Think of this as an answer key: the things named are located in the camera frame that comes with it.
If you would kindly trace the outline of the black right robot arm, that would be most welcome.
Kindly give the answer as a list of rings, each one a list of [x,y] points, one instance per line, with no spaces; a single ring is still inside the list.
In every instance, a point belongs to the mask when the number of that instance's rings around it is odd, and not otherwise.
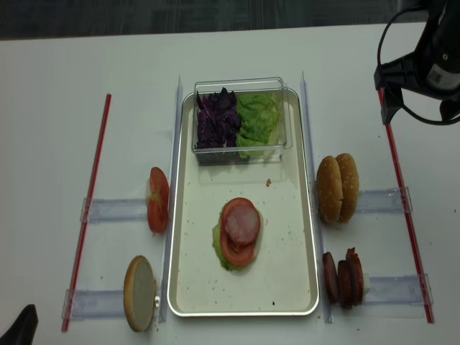
[[[428,12],[428,19],[415,50],[388,63],[381,61],[381,50],[391,24],[409,12]],[[459,2],[421,1],[419,5],[395,14],[387,23],[377,47],[374,86],[382,94],[382,123],[405,110],[414,119],[435,126],[459,122]],[[441,104],[439,121],[417,115],[403,101],[402,90],[412,91]]]

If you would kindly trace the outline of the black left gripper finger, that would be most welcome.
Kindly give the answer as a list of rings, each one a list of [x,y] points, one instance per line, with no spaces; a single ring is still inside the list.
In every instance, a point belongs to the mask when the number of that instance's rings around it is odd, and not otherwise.
[[[38,323],[35,304],[26,305],[10,328],[1,336],[1,345],[32,345]]]

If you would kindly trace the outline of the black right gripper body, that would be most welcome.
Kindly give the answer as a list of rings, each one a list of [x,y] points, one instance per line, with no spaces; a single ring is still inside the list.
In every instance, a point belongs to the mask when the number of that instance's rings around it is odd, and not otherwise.
[[[413,52],[374,72],[377,88],[398,86],[450,103],[459,101],[459,36],[423,35]]]

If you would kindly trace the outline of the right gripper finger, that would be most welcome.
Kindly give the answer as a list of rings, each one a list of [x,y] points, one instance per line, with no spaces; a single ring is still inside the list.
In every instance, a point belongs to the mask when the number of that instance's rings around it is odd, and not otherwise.
[[[381,88],[381,97],[382,123],[388,125],[404,104],[403,94],[398,86],[388,86]]]

